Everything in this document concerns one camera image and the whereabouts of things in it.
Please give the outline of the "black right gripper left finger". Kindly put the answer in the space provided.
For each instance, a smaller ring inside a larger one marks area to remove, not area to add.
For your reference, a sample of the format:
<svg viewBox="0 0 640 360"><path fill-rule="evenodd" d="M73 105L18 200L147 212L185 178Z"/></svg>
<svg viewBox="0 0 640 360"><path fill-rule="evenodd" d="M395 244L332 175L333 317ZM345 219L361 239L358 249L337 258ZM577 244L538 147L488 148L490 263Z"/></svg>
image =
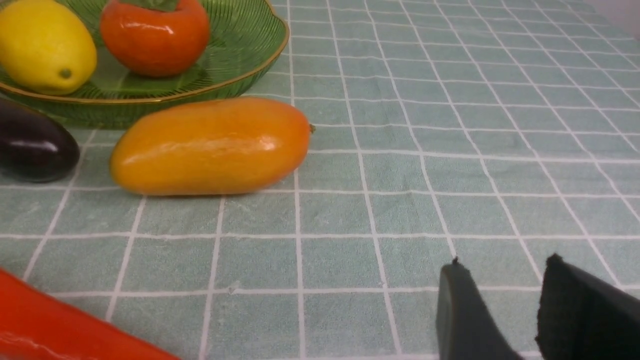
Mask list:
<svg viewBox="0 0 640 360"><path fill-rule="evenodd" d="M455 257L439 273L435 320L441 360L521 360L494 322L471 272Z"/></svg>

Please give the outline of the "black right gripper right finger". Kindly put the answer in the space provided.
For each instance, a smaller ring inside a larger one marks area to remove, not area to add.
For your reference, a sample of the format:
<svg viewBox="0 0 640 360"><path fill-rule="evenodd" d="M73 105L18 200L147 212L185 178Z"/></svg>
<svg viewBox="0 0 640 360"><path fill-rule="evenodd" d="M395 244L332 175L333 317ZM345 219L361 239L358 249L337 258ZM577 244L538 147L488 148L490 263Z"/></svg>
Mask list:
<svg viewBox="0 0 640 360"><path fill-rule="evenodd" d="M546 360L637 360L640 301L553 254L546 260L535 341Z"/></svg>

